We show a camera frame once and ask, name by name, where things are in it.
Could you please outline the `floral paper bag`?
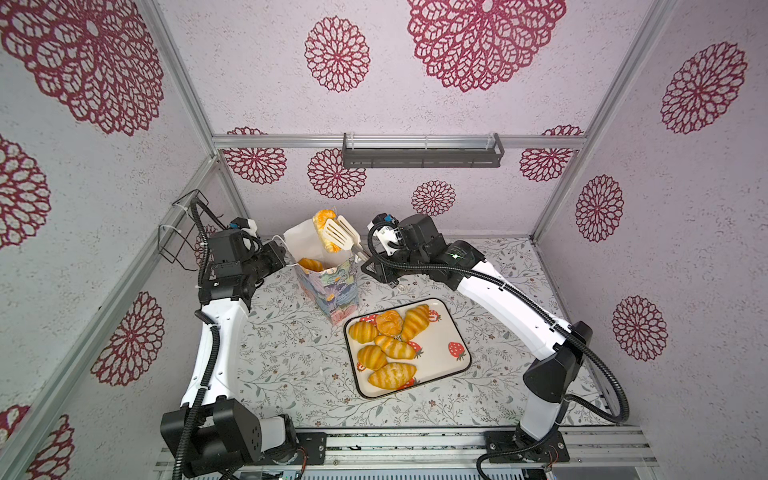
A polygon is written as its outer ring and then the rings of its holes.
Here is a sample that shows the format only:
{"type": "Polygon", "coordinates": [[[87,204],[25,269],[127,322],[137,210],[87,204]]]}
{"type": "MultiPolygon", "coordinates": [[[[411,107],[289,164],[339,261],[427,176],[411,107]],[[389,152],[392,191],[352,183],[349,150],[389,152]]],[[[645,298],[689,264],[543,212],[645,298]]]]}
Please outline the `floral paper bag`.
{"type": "Polygon", "coordinates": [[[354,317],[359,309],[357,263],[350,251],[330,252],[312,219],[288,229],[274,237],[287,250],[291,266],[299,285],[332,325],[339,325],[354,317]],[[312,272],[303,269],[298,261],[310,258],[321,261],[327,269],[312,272]]]}

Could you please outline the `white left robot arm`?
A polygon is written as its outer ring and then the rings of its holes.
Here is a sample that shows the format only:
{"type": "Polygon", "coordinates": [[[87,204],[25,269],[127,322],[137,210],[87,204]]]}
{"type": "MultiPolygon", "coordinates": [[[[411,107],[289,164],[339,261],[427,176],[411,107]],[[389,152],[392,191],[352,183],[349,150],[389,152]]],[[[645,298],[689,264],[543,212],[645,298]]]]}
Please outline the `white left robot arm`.
{"type": "Polygon", "coordinates": [[[246,465],[287,463],[303,452],[289,415],[260,418],[235,396],[242,324],[264,280],[285,267],[286,250],[262,241],[252,219],[208,233],[201,217],[210,208],[194,198],[187,210],[202,238],[194,313],[202,332],[187,390],[179,408],[162,416],[160,432],[174,457],[173,478],[233,479],[246,465]]]}

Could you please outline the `cream slotted tongs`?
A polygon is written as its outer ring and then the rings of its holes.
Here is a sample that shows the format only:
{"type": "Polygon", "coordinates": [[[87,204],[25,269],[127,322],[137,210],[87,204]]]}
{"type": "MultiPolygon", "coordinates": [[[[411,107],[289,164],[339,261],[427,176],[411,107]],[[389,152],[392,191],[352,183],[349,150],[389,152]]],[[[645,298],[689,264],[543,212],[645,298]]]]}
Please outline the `cream slotted tongs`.
{"type": "Polygon", "coordinates": [[[323,235],[341,250],[352,252],[359,260],[370,259],[361,245],[361,237],[352,225],[341,215],[326,221],[323,235]]]}

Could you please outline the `long braided bread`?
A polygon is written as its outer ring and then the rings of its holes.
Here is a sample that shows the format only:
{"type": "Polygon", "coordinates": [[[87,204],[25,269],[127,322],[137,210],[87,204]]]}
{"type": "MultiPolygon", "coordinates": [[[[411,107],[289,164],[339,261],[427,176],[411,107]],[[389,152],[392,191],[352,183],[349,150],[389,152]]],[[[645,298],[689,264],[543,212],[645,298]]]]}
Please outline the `long braided bread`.
{"type": "Polygon", "coordinates": [[[312,272],[323,272],[327,269],[327,267],[319,260],[310,259],[310,258],[302,258],[298,261],[299,265],[307,270],[312,272]]]}

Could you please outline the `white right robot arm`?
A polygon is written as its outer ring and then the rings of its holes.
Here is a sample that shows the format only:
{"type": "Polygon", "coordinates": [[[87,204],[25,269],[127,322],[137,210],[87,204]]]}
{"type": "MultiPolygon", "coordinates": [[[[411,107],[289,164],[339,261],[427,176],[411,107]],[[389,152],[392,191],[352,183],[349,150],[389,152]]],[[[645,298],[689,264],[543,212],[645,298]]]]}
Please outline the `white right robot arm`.
{"type": "Polygon", "coordinates": [[[480,478],[487,478],[483,464],[495,458],[523,459],[545,450],[555,439],[571,404],[577,404],[615,425],[630,417],[627,394],[606,363],[591,349],[591,328],[570,323],[538,305],[510,283],[472,244],[447,242],[433,219],[414,214],[398,220],[377,215],[366,237],[369,260],[364,271],[383,284],[395,285],[407,275],[426,275],[431,280],[472,300],[509,329],[529,350],[534,360],[523,375],[528,390],[526,406],[510,450],[487,452],[476,461],[480,478]],[[590,362],[614,391],[618,410],[603,410],[569,393],[584,362],[590,362]]]}

